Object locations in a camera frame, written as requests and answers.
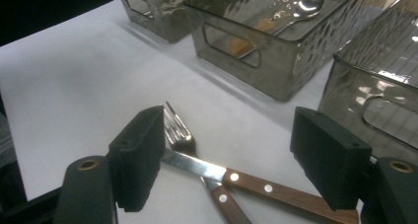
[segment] table knife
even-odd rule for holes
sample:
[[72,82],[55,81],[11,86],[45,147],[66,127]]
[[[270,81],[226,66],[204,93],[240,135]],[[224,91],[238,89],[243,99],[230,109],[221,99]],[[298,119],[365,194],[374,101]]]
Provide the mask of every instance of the table knife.
[[230,224],[250,224],[251,221],[238,206],[230,192],[214,180],[200,177],[206,188],[210,192],[212,200],[215,202],[218,210],[222,213],[225,220]]
[[319,196],[285,187],[166,148],[163,163],[255,196],[286,203],[333,223],[359,223],[357,210],[332,211]]

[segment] dark background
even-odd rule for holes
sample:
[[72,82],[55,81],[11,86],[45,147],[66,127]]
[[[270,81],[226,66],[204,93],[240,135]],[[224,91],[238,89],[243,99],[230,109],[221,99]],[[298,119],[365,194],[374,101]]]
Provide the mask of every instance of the dark background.
[[0,46],[112,0],[0,0]]

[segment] knife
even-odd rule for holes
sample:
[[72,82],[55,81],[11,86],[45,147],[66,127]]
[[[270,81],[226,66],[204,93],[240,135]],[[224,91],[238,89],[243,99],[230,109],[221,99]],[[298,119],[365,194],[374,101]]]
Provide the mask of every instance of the knife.
[[[169,102],[165,104],[164,114],[166,138],[172,149],[176,152],[197,158],[196,141]],[[218,210],[228,223],[251,223],[229,191],[221,183],[204,177],[200,177],[200,180],[204,183],[212,201],[216,204]]]
[[319,196],[217,166],[166,148],[163,163],[271,201],[279,201],[333,223],[359,223],[357,210],[332,211]]

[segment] utensil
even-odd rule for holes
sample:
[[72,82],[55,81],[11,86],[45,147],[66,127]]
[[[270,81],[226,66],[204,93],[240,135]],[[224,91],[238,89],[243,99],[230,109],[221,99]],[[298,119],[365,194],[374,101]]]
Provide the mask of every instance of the utensil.
[[285,187],[231,168],[217,166],[166,148],[162,162],[226,187],[248,192],[260,198],[279,201],[333,223],[358,223],[356,210],[332,211],[321,197]]
[[[289,22],[284,28],[274,33],[274,35],[279,35],[283,31],[285,31],[287,28],[292,26],[293,24],[299,22],[299,21],[306,21],[308,19],[313,18],[316,16],[320,10],[323,7],[324,0],[301,0],[299,1],[298,5],[295,8],[295,11],[293,12],[293,20]],[[271,18],[271,21],[276,21],[279,18],[277,12],[273,15],[273,18]]]
[[[183,152],[191,157],[197,158],[196,142],[190,131],[175,113],[172,106],[166,102],[167,110],[164,109],[165,132],[173,150]],[[238,206],[234,198],[221,183],[200,177],[210,192],[212,200],[217,205],[228,223],[251,223],[244,212]]]

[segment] silver spoon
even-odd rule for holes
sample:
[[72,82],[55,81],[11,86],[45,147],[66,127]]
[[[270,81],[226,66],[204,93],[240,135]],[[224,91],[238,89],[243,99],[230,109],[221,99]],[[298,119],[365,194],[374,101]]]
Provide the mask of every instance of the silver spoon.
[[[274,33],[274,35],[279,35],[296,22],[305,21],[316,16],[322,9],[324,2],[324,0],[301,0],[295,8],[293,13],[293,20],[289,22],[284,28]],[[275,21],[276,19],[277,16],[275,14],[271,21]]]

